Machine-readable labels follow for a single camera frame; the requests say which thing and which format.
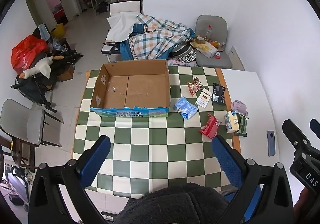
white plush toy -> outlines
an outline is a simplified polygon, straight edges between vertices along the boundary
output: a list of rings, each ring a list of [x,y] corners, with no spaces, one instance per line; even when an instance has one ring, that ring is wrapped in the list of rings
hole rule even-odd
[[[41,72],[42,75],[44,75],[46,78],[49,78],[51,74],[50,65],[53,63],[54,60],[62,60],[63,58],[64,56],[62,55],[57,57],[43,58],[39,60],[33,68],[26,69],[24,72],[22,72],[19,77],[27,79],[28,77]]]

blue phone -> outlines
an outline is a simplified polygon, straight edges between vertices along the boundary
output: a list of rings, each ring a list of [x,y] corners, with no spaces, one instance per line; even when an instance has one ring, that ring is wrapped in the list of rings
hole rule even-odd
[[[275,132],[267,131],[268,137],[268,156],[276,155],[276,140],[275,140]]]

open cardboard box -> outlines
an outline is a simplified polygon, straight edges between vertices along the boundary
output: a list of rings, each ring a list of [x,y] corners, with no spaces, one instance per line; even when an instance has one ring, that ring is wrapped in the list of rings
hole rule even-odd
[[[101,117],[167,117],[170,81],[166,60],[104,64],[90,109]]]

checkered tablecloth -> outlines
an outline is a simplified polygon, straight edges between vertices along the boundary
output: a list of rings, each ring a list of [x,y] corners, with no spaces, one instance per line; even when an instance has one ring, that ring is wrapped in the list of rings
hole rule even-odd
[[[201,135],[208,113],[223,125],[218,134],[232,146],[232,134],[224,125],[225,106],[209,102],[189,120],[173,109],[181,96],[195,104],[198,91],[191,96],[187,81],[198,77],[210,91],[220,83],[215,69],[169,67],[171,108],[166,118],[100,117],[90,112],[90,102],[99,70],[90,72],[76,125],[73,158],[90,149],[100,135],[111,140],[111,151],[90,187],[117,196],[139,198],[144,194],[186,182],[223,190],[230,184],[211,150],[211,139]]]

purple cloth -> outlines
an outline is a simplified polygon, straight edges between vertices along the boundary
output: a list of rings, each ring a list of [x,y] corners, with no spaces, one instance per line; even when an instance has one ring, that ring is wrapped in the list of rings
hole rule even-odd
[[[231,110],[238,110],[244,116],[248,116],[247,106],[239,100],[234,100],[231,104]]]

